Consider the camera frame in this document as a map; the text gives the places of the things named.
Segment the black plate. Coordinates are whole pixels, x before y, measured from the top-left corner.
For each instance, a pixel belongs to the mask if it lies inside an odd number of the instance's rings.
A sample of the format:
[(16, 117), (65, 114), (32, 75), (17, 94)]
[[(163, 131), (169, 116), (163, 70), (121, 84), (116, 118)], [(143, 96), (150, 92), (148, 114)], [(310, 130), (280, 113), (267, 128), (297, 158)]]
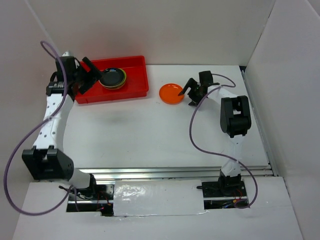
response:
[(105, 86), (118, 86), (121, 85), (123, 76), (124, 75), (120, 68), (107, 68), (103, 71), (103, 77), (99, 82)]

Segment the cream floral plate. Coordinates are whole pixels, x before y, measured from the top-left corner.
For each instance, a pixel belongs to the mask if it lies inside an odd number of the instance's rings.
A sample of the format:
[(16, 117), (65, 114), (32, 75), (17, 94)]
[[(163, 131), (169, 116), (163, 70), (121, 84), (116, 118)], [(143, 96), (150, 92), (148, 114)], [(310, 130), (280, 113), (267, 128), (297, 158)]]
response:
[(122, 84), (122, 85), (117, 85), (117, 86), (106, 86), (106, 85), (102, 85), (105, 89), (107, 89), (107, 90), (118, 90), (118, 89), (120, 89), (120, 88), (122, 88), (123, 86), (124, 86), (124, 84)]

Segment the orange plate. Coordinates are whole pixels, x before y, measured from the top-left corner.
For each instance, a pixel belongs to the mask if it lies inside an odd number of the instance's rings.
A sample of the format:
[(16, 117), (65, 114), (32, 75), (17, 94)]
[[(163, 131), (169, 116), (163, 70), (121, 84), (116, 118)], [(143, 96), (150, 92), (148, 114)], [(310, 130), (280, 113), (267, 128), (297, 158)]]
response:
[(184, 94), (180, 94), (183, 88), (176, 83), (167, 83), (159, 89), (160, 99), (169, 105), (176, 105), (183, 101)]

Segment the lime green plate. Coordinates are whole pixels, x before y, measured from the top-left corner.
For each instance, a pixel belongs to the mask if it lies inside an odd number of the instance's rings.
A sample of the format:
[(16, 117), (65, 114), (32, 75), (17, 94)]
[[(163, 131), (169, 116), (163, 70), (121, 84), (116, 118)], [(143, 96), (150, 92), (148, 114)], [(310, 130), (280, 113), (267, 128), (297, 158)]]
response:
[(125, 83), (126, 83), (126, 80), (127, 80), (127, 74), (126, 72), (121, 68), (120, 69), (123, 73), (123, 79), (122, 79), (122, 82), (120, 83), (120, 87), (122, 87)]

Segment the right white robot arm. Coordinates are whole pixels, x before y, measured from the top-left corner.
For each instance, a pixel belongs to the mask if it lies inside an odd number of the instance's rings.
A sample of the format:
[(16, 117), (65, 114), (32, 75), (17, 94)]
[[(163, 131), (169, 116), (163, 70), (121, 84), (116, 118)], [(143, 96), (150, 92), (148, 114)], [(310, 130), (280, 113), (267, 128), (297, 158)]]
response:
[(230, 92), (228, 89), (235, 88), (236, 84), (226, 76), (209, 70), (200, 72), (198, 76), (199, 82), (190, 78), (178, 95), (187, 94), (191, 99), (189, 105), (196, 107), (196, 110), (205, 99), (219, 104), (220, 128), (228, 139), (227, 153), (215, 154), (228, 159), (219, 171), (217, 182), (200, 186), (200, 189), (230, 197), (239, 193), (241, 188), (242, 144), (252, 126), (249, 99), (246, 95)]

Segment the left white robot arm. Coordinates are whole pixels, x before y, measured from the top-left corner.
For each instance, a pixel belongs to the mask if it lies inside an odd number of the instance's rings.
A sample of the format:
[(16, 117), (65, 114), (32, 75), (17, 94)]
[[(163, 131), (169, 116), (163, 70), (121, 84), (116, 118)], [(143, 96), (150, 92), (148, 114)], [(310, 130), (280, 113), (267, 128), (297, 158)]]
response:
[(22, 152), (22, 160), (34, 180), (68, 181), (86, 199), (97, 197), (99, 187), (93, 174), (75, 168), (63, 151), (69, 113), (78, 93), (87, 92), (99, 79), (94, 64), (84, 57), (79, 61), (67, 54), (55, 60), (56, 71), (46, 87), (45, 123), (32, 148)]

